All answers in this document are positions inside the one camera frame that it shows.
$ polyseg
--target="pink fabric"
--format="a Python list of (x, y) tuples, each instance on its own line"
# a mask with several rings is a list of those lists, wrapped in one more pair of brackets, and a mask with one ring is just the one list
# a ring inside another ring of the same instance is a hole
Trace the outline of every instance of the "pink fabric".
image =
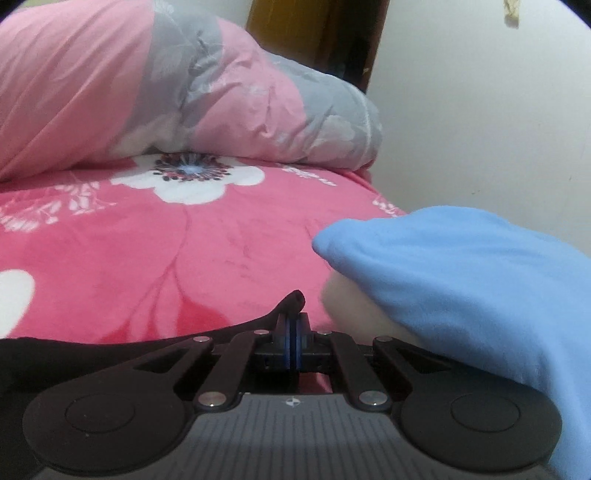
[(218, 19), (224, 65), (197, 124), (197, 151), (262, 160), (298, 160), (307, 117), (300, 92), (243, 29)]
[(132, 111), (153, 19), (151, 0), (92, 0), (2, 22), (0, 180), (104, 158)]
[(221, 158), (183, 181), (158, 158), (1, 187), (0, 336), (177, 336), (259, 317), (294, 289), (329, 326), (312, 237), (401, 213), (331, 171)]

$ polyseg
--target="blue fabric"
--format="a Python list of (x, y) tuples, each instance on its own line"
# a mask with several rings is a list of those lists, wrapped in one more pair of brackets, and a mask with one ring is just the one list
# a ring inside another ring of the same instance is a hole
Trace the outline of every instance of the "blue fabric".
[(530, 385), (558, 406), (551, 466), (591, 478), (591, 260), (487, 212), (432, 207), (343, 220), (314, 250), (432, 352)]

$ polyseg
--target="white wall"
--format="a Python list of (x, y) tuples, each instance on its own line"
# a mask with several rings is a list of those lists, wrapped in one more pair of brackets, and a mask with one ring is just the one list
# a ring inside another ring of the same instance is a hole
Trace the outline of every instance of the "white wall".
[(195, 0), (197, 4), (218, 17), (225, 18), (241, 27), (246, 26), (252, 0)]
[(558, 0), (391, 0), (368, 95), (375, 183), (484, 208), (591, 254), (591, 30)]

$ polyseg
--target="bed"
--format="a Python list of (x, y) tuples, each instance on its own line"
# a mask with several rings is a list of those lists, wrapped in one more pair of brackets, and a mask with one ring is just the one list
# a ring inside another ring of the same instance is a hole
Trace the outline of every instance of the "bed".
[(25, 9), (0, 63), (0, 338), (169, 338), (295, 289), (327, 328), (312, 237), (402, 214), (360, 92), (181, 2)]

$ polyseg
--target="screw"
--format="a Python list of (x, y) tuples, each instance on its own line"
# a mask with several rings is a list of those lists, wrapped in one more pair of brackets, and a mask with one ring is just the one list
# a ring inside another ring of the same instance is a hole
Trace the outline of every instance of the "screw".
[(222, 392), (205, 392), (199, 395), (197, 401), (204, 407), (219, 407), (226, 403), (226, 396)]
[(388, 396), (378, 390), (366, 390), (359, 396), (359, 401), (363, 405), (377, 407), (384, 405), (388, 401)]

